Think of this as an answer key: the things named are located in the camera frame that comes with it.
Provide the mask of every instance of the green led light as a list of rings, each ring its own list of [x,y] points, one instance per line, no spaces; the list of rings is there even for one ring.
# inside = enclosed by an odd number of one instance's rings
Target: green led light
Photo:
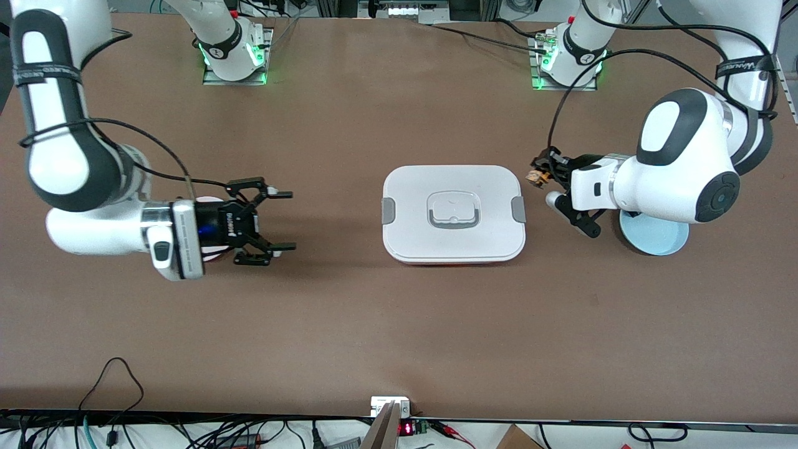
[[[199,43],[198,43],[198,44],[197,44],[197,46],[199,47],[199,51],[200,51],[200,53],[202,54],[202,59],[205,61],[205,65],[206,65],[206,66],[208,66],[208,67],[210,67],[210,66],[211,66],[211,63],[210,63],[210,62],[208,62],[208,60],[207,60],[207,55],[205,54],[205,49],[204,49],[204,48],[202,48],[202,44],[199,44]]]
[[[258,58],[259,51],[260,49],[256,51],[251,45],[247,44],[247,52],[249,53],[250,58],[252,58],[252,63],[256,66],[260,66],[260,64],[263,62],[263,58]]]
[[[532,74],[532,89],[541,90],[543,88],[543,79]]]
[[[602,53],[602,54],[601,54],[601,58],[604,58],[604,57],[606,57],[606,50],[604,50],[604,53]],[[596,66],[596,74],[599,74],[599,72],[601,72],[602,66],[604,66],[604,61],[601,61],[601,62],[600,62],[600,63],[599,63],[597,66]]]

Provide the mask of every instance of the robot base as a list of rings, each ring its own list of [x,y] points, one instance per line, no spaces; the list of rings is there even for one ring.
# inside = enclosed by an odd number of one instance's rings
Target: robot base
[[[259,67],[256,71],[252,72],[252,74],[242,80],[238,81],[225,81],[219,77],[217,77],[213,70],[211,70],[210,65],[205,61],[204,64],[204,72],[202,76],[202,83],[204,85],[264,85],[268,79],[268,71],[269,71],[269,61],[271,60],[271,41],[274,37],[274,29],[273,28],[263,28],[260,24],[255,24],[256,27],[260,27],[263,30],[263,33],[256,33],[255,34],[255,42],[258,45],[264,45],[265,48],[263,50],[255,49],[253,51],[255,58],[262,58],[263,59],[263,66]]]
[[[546,35],[553,34],[554,30],[546,30]],[[551,43],[550,42],[541,42],[534,38],[527,38],[527,46],[530,49],[543,49],[546,51],[551,51]],[[547,54],[538,54],[533,50],[529,50],[529,66],[531,67],[532,71],[532,87],[536,90],[566,90],[568,89],[567,85],[559,84],[557,81],[554,81],[551,78],[551,75],[547,74],[545,71],[541,70],[540,66],[547,64],[546,58],[548,58]],[[574,90],[579,91],[593,91],[598,88],[596,84],[596,78],[590,80],[586,85],[581,87],[575,87]]]

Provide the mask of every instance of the white lid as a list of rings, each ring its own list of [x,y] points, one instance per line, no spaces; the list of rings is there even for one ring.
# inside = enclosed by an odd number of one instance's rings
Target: white lid
[[[406,165],[382,188],[382,242],[408,264],[510,260],[525,222],[518,179],[497,165]]]

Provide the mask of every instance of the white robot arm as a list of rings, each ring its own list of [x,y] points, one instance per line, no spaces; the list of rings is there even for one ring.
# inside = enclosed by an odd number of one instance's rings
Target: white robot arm
[[[762,111],[767,108],[768,76],[772,76],[767,70],[772,69],[781,4],[777,0],[758,2],[756,7],[745,0],[691,2],[710,23],[758,38],[767,53],[748,38],[716,31],[718,44],[729,57],[718,66],[717,84],[728,86],[734,103],[697,89],[680,89],[651,108],[633,156],[586,154],[571,159],[549,148],[533,161],[527,178],[539,187],[552,178],[559,181],[567,191],[548,193],[547,204],[588,236],[600,234],[588,214],[596,209],[621,209],[690,224],[712,221],[737,199],[739,176],[759,165],[770,149],[770,118]],[[590,66],[603,54],[614,30],[587,13],[588,3],[593,4],[591,14],[602,22],[620,21],[620,5],[587,0],[573,23],[557,26],[555,35],[563,44],[555,46],[543,69],[565,85],[589,82],[595,75]]]
[[[192,24],[219,77],[240,79],[257,69],[257,58],[249,56],[255,28],[246,19],[234,20],[219,2],[170,3],[180,5],[176,9]],[[255,211],[265,199],[290,193],[251,178],[226,185],[229,201],[151,201],[146,158],[111,141],[87,118],[80,67],[111,38],[105,0],[13,0],[11,6],[14,82],[34,135],[28,175],[36,194],[54,207],[46,225],[59,248],[92,255],[149,252],[169,280],[203,275],[202,246],[235,248],[237,264],[259,265],[294,248],[263,239]],[[213,49],[220,49],[217,58]],[[239,201],[240,189],[259,195]],[[245,252],[247,244],[262,253]]]

